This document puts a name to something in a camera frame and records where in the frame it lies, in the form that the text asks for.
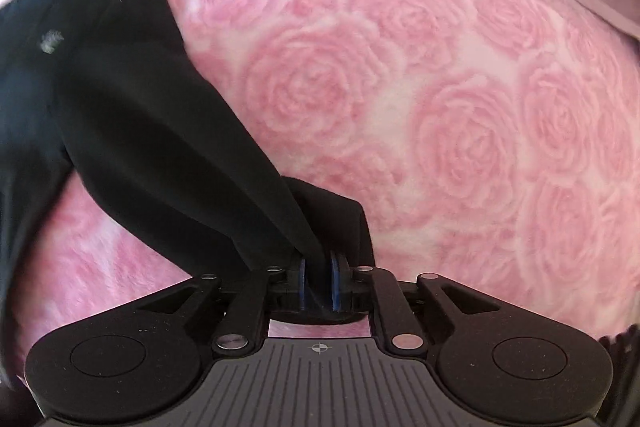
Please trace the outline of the pink rose bed blanket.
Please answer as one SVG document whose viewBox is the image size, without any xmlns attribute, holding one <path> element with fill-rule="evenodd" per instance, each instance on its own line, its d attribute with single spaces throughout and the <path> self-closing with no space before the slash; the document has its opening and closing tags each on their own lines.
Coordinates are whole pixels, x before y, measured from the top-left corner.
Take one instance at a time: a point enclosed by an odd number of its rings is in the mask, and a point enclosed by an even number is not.
<svg viewBox="0 0 640 427">
<path fill-rule="evenodd" d="M 574 0 L 167 2 L 278 173 L 359 202 L 384 268 L 596 337 L 638 320 L 639 48 Z M 14 277 L 6 367 L 186 274 L 71 173 Z"/>
</svg>

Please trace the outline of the black zip sweater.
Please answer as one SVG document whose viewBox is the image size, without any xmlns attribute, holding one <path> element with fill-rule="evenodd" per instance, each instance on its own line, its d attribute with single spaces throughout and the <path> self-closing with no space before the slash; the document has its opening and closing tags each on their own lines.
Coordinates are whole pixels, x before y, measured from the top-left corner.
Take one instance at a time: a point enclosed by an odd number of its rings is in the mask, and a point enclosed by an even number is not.
<svg viewBox="0 0 640 427">
<path fill-rule="evenodd" d="M 340 324 L 331 258 L 373 262 L 359 202 L 281 176 L 186 55 L 167 0 L 1 11 L 1 290 L 71 173 L 192 275 L 306 268 L 305 321 Z"/>
</svg>

